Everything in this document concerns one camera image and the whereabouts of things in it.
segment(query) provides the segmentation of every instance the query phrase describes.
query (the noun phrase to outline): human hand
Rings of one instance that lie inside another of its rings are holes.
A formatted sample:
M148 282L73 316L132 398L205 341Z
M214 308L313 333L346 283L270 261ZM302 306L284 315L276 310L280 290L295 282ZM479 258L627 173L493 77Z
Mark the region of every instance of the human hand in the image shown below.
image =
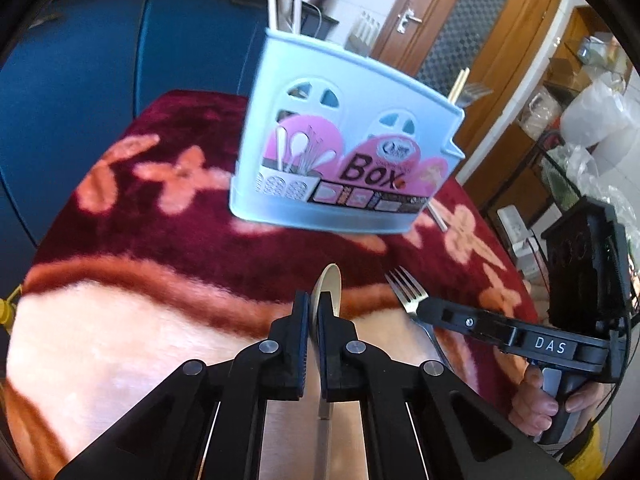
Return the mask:
M529 436L539 436L543 431L548 430L551 427L551 417L558 412L558 402L542 390L542 383L540 368L529 365L511 401L513 409L509 414L510 423ZM565 409L569 413L583 410L574 436L586 427L603 394L602 384L585 383L567 399Z

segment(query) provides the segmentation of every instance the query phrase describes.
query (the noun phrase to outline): frosted glass panel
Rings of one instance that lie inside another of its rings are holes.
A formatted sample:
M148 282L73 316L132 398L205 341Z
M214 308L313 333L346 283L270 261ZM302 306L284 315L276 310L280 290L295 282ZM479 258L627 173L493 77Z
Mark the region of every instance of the frosted glass panel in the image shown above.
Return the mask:
M471 67L507 0L457 0L416 79L449 94L461 69Z

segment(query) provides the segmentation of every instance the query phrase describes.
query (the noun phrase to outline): yellow object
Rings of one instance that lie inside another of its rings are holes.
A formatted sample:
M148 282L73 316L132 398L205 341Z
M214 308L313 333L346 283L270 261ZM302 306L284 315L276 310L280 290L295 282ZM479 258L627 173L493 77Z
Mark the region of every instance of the yellow object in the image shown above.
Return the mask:
M589 442L582 452L565 465L575 480L597 480L604 473L604 456L600 450L600 427L591 430Z
M11 329L14 326L14 299L19 294L22 294L22 285L18 285L6 300L0 300L2 302L0 303L0 324L4 326L8 333L11 333Z

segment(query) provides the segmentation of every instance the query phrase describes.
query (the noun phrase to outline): table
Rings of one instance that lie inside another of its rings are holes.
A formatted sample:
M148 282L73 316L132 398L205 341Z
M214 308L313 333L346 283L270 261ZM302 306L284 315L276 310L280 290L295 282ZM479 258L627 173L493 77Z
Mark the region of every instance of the table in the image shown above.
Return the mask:
M434 296L537 319L500 242L453 179L432 201L445 233L427 213L389 236L233 217L228 189L246 105L215 92L162 96L94 165L42 241L18 306L6 388L10 429L35 478L53 478L182 362L228 360L265 337L328 263L342 271L340 315L396 360L435 357L385 282L398 265ZM507 413L524 361L459 334L438 339L456 373ZM299 403L270 405L261 478L311 478L311 369L306 392ZM335 413L335 467L350 464L348 478L362 478L357 406Z

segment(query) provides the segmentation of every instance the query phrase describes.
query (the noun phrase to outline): spoon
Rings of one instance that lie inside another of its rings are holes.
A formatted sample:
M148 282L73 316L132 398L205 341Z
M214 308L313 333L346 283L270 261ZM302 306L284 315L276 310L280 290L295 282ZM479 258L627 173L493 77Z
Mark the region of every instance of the spoon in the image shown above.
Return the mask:
M335 158L334 150L329 150L328 152L324 152L322 155L316 158L316 160L313 161L313 164L311 165L311 168L309 168L309 171L314 170L318 166L322 166L323 164L326 164L334 160L334 158Z
M308 144L309 138L303 132L297 132L293 135L291 139L291 146L289 147L291 150L291 157L289 158L289 165L287 166L286 173L291 173L293 161L296 160L297 156L300 156L305 152Z
M282 159L284 158L284 150L287 147L287 131L282 127L276 128L276 150L278 152L278 171L282 169Z

